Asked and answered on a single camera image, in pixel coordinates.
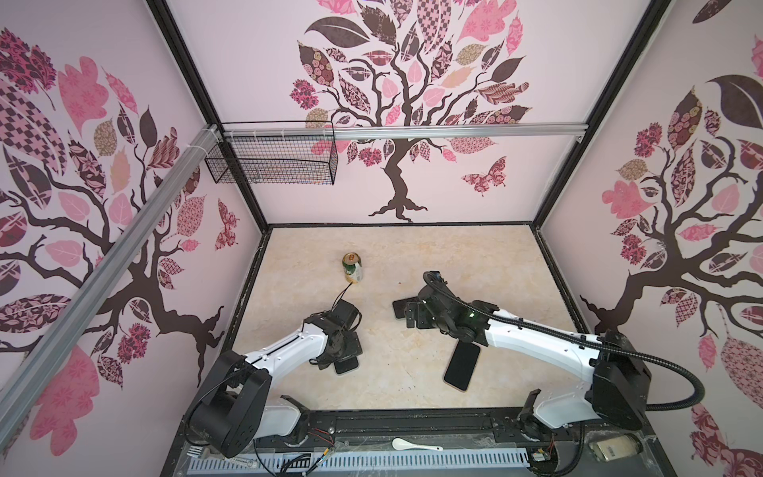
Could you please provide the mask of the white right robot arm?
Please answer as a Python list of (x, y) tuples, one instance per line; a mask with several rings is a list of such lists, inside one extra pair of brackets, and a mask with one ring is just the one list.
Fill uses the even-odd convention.
[(563, 390), (530, 391), (515, 418), (525, 437), (541, 440), (556, 429), (588, 421), (631, 431), (643, 428), (651, 374), (625, 336), (576, 334), (527, 321), (489, 302), (462, 301), (437, 271), (425, 272), (423, 278), (417, 296), (397, 300), (393, 310), (409, 328), (436, 329), (456, 340), (443, 377), (448, 385), (468, 389), (482, 349), (510, 350), (578, 379)]

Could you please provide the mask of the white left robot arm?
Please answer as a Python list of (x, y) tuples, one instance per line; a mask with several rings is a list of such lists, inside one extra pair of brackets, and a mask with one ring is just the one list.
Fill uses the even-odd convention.
[(285, 338), (246, 355), (228, 350), (214, 363), (183, 417), (190, 445), (235, 457), (254, 441), (281, 437), (291, 446), (308, 439), (310, 411), (293, 397), (270, 392), (304, 364), (342, 375), (359, 367), (359, 309), (341, 299), (306, 318)]

